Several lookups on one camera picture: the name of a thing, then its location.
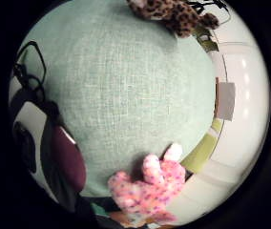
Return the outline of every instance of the dark red fabric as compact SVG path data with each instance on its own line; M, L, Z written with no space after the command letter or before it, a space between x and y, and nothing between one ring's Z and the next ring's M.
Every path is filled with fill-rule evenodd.
M63 130L56 126L52 133L52 159L76 192L86 182L86 168L82 155Z

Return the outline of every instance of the fabric texture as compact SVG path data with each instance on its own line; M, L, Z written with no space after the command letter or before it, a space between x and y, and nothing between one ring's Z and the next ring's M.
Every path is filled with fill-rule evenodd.
M46 96L84 157L83 197L109 197L114 172L131 172L173 142L185 158L211 126L215 71L208 55L194 37L176 38L137 18L125 1L67 2L46 14L29 40L46 61ZM41 74L35 52L23 61Z

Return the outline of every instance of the black wire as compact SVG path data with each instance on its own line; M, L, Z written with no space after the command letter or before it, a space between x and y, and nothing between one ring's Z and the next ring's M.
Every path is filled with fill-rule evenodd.
M45 77L46 77L46 73L47 73L47 67L46 67L46 64L45 64L45 62L44 62L42 53L41 53L41 51L40 51L40 49L39 49L39 47L38 47L38 44L37 44L35 41L29 41L27 44L25 44L25 45L21 48L21 50L20 50L19 53L17 54L15 63L18 62L18 60L20 59L21 54L22 54L22 53L24 52L24 50L25 50L27 47L29 47L29 46L33 46L33 47L36 49L36 51L37 51L37 53L38 53L38 55L39 55L39 58L40 58L40 60L41 60L42 67L43 67L43 75L42 75L42 77L41 77L41 84L43 84L43 83L44 83L44 80L45 80Z
M20 59L20 56L26 50L26 48L28 48L29 46L33 46L35 48L35 50L37 51L39 57L40 57L40 60L41 60L42 66L43 66L43 75L41 77L41 80L38 77L34 76L34 75L27 74L26 66L18 64L18 60ZM45 96L45 90L43 88L43 83L44 83L45 76L46 76L46 73L47 73L47 68L46 68L46 64L44 62L42 53L41 53L41 51L40 51L40 49L38 47L38 44L35 41L29 41L27 44L25 44L20 49L19 53L16 56L16 61L15 61L15 64L13 66L13 72L17 76L17 78L20 81L21 85L23 87L25 87L25 88L30 88L31 87L30 86L30 80L33 79L37 83L37 86L34 89L32 89L32 91L35 93L37 98L39 98L38 92L40 92L42 94L42 96L41 96L42 102L46 101L46 96Z

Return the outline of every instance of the yellow-green object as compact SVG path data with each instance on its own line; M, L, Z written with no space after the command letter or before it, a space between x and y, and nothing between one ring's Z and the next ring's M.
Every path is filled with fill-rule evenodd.
M201 26L197 26L193 31L193 35L196 38L200 38L203 35L211 36L211 33L206 28L201 27Z
M222 123L220 120L214 118L212 123L212 129L216 131L217 133L220 133L222 127Z
M204 48L206 52L219 51L219 46L212 40L199 41L199 44Z
M192 173L198 173L206 160L213 153L217 139L209 134L206 134L202 141L186 158L181 161L181 165Z

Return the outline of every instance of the pink stuffed toy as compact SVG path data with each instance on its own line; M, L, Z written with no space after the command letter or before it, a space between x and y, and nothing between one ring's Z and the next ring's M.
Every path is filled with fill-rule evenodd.
M160 225L176 219L166 211L166 205L185 183L185 169L177 162L181 154L181 146L174 143L161 161L156 155L147 155L142 165L144 181L132 182L124 171L110 177L108 186L113 199L133 226L143 224L145 219Z

